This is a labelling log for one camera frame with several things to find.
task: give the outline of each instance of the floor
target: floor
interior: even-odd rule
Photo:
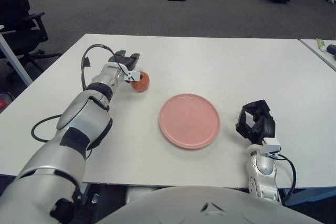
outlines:
[[[45,12],[49,41],[46,52],[65,52],[85,33],[239,38],[336,39],[336,5],[323,0],[29,0],[31,13]],[[45,69],[56,59],[40,60]],[[27,71],[33,79],[39,72]],[[0,84],[17,97],[25,85],[9,83],[5,60],[0,60]],[[0,189],[10,178],[0,177]],[[336,198],[300,204],[293,209],[335,223]]]

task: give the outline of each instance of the robotic arm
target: robotic arm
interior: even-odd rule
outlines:
[[[87,87],[82,71],[83,92],[62,114],[54,138],[34,154],[0,197],[1,223],[72,220],[81,202],[79,186],[85,172],[86,151],[97,147],[112,127],[109,103],[118,84],[145,79],[132,71],[139,55],[128,58],[124,54],[125,51],[113,53]],[[84,55],[82,70],[85,66],[89,66],[89,61]],[[254,116],[256,124],[252,128],[245,122],[245,112]],[[99,223],[318,223],[279,204],[276,166],[271,157],[280,151],[280,145],[274,138],[275,123],[266,102],[244,106],[236,129],[253,143],[248,148],[247,169],[249,190],[254,197],[228,188],[170,187],[127,204]]]
[[[97,147],[112,127],[109,103],[118,84],[141,79],[139,72],[132,71],[139,55],[128,58],[124,54],[115,53],[72,101],[58,121],[55,136],[33,155],[5,190],[0,198],[2,223],[71,221],[81,200],[79,188],[86,151]],[[84,57],[82,69],[85,64],[89,65]]]
[[[252,142],[252,145],[247,148],[249,159],[246,162],[250,194],[257,198],[281,202],[275,181],[277,167],[274,162],[275,159],[278,159],[275,154],[281,151],[281,145],[275,138],[275,122],[269,111],[265,100],[244,105],[236,124],[236,131]],[[253,116],[255,122],[253,127],[246,123],[246,113]],[[287,158],[278,160],[287,160],[293,169],[293,186],[283,199],[285,202],[294,190],[296,172],[292,162]]]

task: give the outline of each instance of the office chair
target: office chair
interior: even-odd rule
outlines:
[[[36,59],[59,57],[61,54],[46,55],[44,51],[32,52],[41,42],[48,40],[47,32],[41,17],[45,13],[29,14],[28,0],[0,0],[0,24],[5,28],[1,30],[3,37],[16,56],[22,56],[19,61],[22,66],[32,63],[40,72],[43,68],[36,63]],[[5,55],[0,51],[0,59]],[[10,81],[16,72],[9,74],[6,79]]]

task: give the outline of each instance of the black joint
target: black joint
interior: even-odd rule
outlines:
[[[59,223],[70,223],[75,216],[75,206],[73,202],[67,199],[59,199],[55,203],[54,210],[50,212],[50,216],[58,220]]]
[[[84,133],[76,128],[70,127],[62,137],[59,145],[76,150],[85,159],[85,152],[89,143],[90,140]]]
[[[107,98],[107,100],[109,102],[111,101],[112,96],[113,96],[112,89],[109,86],[107,86],[106,84],[101,83],[101,82],[91,83],[90,85],[88,85],[88,87],[86,89],[87,90],[95,90],[97,92],[102,93]]]

